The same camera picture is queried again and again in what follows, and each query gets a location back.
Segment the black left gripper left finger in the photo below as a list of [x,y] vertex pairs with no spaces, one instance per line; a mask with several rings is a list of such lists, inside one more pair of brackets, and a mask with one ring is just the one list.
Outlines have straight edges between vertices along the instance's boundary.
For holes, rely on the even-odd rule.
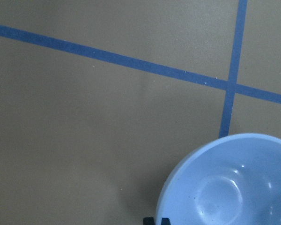
[[153,217],[145,217],[142,220],[143,225],[154,225],[154,218]]

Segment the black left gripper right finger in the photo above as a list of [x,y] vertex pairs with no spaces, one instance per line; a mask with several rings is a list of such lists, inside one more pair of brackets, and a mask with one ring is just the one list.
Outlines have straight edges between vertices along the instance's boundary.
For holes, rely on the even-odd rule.
[[170,219],[169,218],[162,218],[161,219],[161,225],[170,225]]

